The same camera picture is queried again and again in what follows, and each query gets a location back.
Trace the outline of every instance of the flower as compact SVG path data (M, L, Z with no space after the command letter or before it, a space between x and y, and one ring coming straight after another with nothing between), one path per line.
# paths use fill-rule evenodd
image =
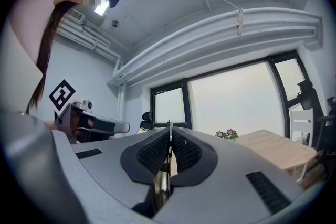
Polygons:
M223 139L236 140L238 138L238 133L233 129L228 129L226 133L221 131L216 132L215 136Z

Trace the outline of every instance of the window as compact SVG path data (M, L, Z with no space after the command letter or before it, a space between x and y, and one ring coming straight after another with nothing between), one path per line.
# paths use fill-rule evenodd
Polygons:
M275 65L284 84L287 100L289 101L296 98L300 92L298 83L304 80L304 76L296 59L279 62Z
M172 121L211 135L267 129L289 138L289 111L303 109L297 84L304 80L309 81L306 69L290 51L167 84L151 90L154 127Z
M285 135L281 103L266 62L193 80L191 86L195 130L215 135L234 129L244 135L267 129Z
M156 121L160 123L185 122L182 88L155 96Z
M151 90L154 127L192 128L186 80L180 80Z

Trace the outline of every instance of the window frame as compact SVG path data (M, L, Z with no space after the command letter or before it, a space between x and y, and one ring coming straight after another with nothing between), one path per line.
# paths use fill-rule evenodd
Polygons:
M182 97L183 97L183 108L184 108L184 117L185 122L181 123L174 123L175 126L183 127L192 129L192 120L191 120L191 109L190 109L190 101L189 101L189 92L188 92L188 86L187 86L187 79L182 79L179 81L175 81L163 86L159 86L157 88L151 89L151 111L153 112L153 126L155 128L161 128L161 127L169 127L169 122L163 123L163 122L156 122L155 121L155 96L164 93L169 92L172 90L176 90L182 88Z
M192 81L192 80L195 80L195 79L200 79L200 78L205 78L205 77L208 77L208 76L212 76L214 74L223 73L223 72L226 72L226 71L231 71L231 70L242 68L242 67L255 65L255 64L261 63L261 62L267 62L268 66L269 66L269 68L272 72L273 78L275 80L275 84L277 86L277 89L280 93L280 101L281 101L282 111L283 111L283 115L284 115L283 119L284 119L284 126L285 126L285 137L289 138L290 137L289 109L292 106L300 103L300 100L299 100L298 97L296 97L296 98L288 101L287 95L286 95L286 92L285 92L285 87L283 85L281 76L280 76L280 74L278 72L278 69L276 67L276 63L291 60L291 59L296 59L296 61L298 63L298 66L301 69L301 72L303 74L304 79L307 80L307 81L310 81L308 73L306 71L306 68L303 65L303 62L302 62L299 54L297 53L296 50L292 50L292 51L283 52L283 53L280 53L280 54L269 55L269 56L259 58L259 59L256 59L256 60L252 60L252 61L238 63L238 64L233 65L233 66L212 70L210 72L206 72L206 73L203 73L203 74L198 74L196 76L192 76L192 77L189 77L189 78L184 78L184 79L179 80L179 81L175 81L175 82L172 82L172 83L169 83L169 84L166 84L166 85L162 85L160 87L153 88L153 89L151 89L151 111L153 112L153 123L154 123L153 126L154 127L168 127L169 126L169 123L156 123L155 122L155 95L163 93L163 92L167 92L167 91L182 88L185 123L174 123L174 125L178 126L178 127L184 127L184 128L192 129L191 106L190 106L189 92L188 92L188 86L187 86L189 81Z

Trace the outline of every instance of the vent slot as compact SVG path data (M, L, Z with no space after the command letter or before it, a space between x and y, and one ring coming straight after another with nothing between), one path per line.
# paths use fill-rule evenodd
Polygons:
M290 201L261 171L246 174L246 177L272 215L290 205Z
M67 18L80 25L84 22L85 15L73 9L69 12Z
M95 156L95 155L100 154L100 153L102 153L102 151L99 150L99 149L97 149L97 148L95 148L94 150L77 152L76 156L79 159L84 159L84 158Z

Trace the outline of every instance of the table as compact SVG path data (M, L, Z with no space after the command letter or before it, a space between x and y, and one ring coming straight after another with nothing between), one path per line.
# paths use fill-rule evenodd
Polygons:
M250 148L282 170L303 166L317 154L313 148L267 130L242 135L237 143Z

